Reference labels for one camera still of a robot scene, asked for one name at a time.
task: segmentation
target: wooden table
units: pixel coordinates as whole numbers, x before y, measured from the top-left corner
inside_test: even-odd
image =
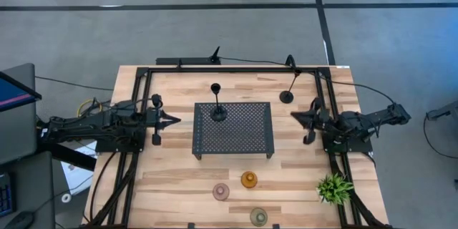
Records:
[[[130,99],[137,68],[120,67],[113,103]],[[350,69],[330,69],[333,80],[353,82]],[[152,129],[148,129],[137,167],[129,228],[186,228],[187,223],[195,223],[196,228],[253,228],[249,215],[256,207],[268,213],[264,228],[272,228],[274,223],[282,228],[340,228],[336,206],[321,203],[316,192],[318,181],[331,171],[320,134],[312,145],[304,145],[306,131],[290,116],[291,111],[307,110],[317,97],[315,80],[309,74],[299,76],[292,89],[294,101],[283,104],[278,95],[289,88],[292,79],[292,74],[284,73],[153,74],[150,94],[162,95],[164,110],[182,122],[162,132],[161,146],[151,144]],[[221,84],[221,102],[271,103],[275,142],[271,159],[266,159],[265,154],[204,155],[199,161],[192,155],[194,103],[214,101],[210,91],[213,82]],[[326,82],[322,84],[327,96]],[[333,87],[339,112],[360,111],[354,86]],[[89,196],[109,156],[103,153],[98,157]],[[100,180],[94,212],[112,194],[119,156],[115,155]],[[376,218],[387,223],[374,164],[359,153],[349,153],[349,159],[357,193]],[[240,183],[240,176],[248,170],[258,176],[253,189]],[[230,196],[224,202],[212,195],[213,186],[219,182],[230,188]],[[85,210],[87,217],[89,204],[90,198]],[[124,195],[117,207],[117,222],[121,220],[123,205]],[[352,223],[349,205],[346,214]]]

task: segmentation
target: monitor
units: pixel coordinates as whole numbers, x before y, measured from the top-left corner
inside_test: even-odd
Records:
[[[0,112],[40,100],[33,89],[0,72]]]

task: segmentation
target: potted plant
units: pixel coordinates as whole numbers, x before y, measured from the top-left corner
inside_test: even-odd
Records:
[[[349,190],[353,189],[353,183],[346,182],[339,174],[326,175],[321,179],[316,190],[321,202],[343,205],[349,198]]]

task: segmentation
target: gray concrete floor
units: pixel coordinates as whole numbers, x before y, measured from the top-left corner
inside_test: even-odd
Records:
[[[404,3],[457,0],[324,0],[325,3]],[[304,2],[314,0],[0,0],[0,6]],[[377,174],[392,225],[456,228],[458,160],[438,156],[422,132],[425,112],[458,99],[458,9],[327,9],[337,64],[350,65],[358,83],[404,105],[412,120],[382,127],[374,139]],[[0,11],[0,68],[32,62],[36,74],[98,87],[113,87],[121,64],[154,64],[157,57],[220,55],[299,64],[326,64],[315,9],[212,11]],[[90,97],[109,92],[38,81],[38,114],[74,116]],[[388,102],[357,89],[363,112]],[[456,124],[429,122],[437,148],[458,156]],[[54,163],[55,191],[65,189]],[[57,221],[76,226],[87,193],[57,202]]]

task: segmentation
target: perforated metal stand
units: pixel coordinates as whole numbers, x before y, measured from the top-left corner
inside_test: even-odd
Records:
[[[269,102],[220,103],[227,117],[211,118],[215,103],[195,103],[193,154],[274,153],[271,104]]]

